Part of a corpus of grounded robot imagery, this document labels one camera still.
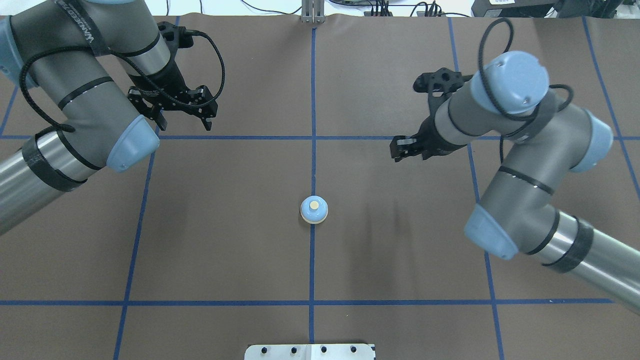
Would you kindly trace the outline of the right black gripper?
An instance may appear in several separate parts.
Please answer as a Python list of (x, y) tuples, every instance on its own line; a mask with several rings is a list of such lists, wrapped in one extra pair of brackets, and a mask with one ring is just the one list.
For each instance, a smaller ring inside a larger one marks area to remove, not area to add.
[(465, 146), (445, 140), (436, 128), (433, 116), (428, 116), (421, 123), (413, 137), (398, 135), (394, 136), (390, 142), (391, 158), (396, 163), (416, 155), (421, 155), (423, 160), (430, 157), (445, 157)]

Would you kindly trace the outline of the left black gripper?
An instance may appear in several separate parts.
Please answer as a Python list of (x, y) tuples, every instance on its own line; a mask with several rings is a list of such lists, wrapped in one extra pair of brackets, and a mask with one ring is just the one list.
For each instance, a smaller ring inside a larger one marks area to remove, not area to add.
[(158, 73), (146, 77), (127, 71), (134, 86), (131, 86), (127, 97), (135, 109), (153, 121), (162, 131), (167, 130), (165, 111), (182, 111), (201, 120), (206, 132), (210, 132), (217, 116), (218, 104), (206, 85), (190, 89), (185, 83), (178, 66), (170, 63)]

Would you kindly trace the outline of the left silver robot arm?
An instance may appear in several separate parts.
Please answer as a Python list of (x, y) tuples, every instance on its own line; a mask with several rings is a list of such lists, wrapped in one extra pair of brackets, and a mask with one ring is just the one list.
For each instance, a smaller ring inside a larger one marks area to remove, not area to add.
[(1, 233), (108, 167), (160, 145), (164, 111), (217, 115), (219, 88), (190, 89), (178, 50), (210, 35), (156, 22), (144, 0), (47, 0), (1, 20), (1, 73), (48, 124), (1, 163)]

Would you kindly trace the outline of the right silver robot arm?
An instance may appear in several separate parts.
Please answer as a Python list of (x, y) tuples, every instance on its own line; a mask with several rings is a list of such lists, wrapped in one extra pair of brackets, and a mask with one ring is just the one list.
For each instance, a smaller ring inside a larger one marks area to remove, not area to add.
[(413, 136), (393, 137), (394, 161), (443, 157), (488, 132), (513, 143), (465, 224), (471, 242), (503, 260), (535, 256), (639, 312), (639, 252), (550, 203), (567, 173), (606, 157), (610, 126), (562, 100), (546, 68), (524, 51), (498, 55), (474, 75), (423, 73), (413, 88), (428, 94), (430, 114)]

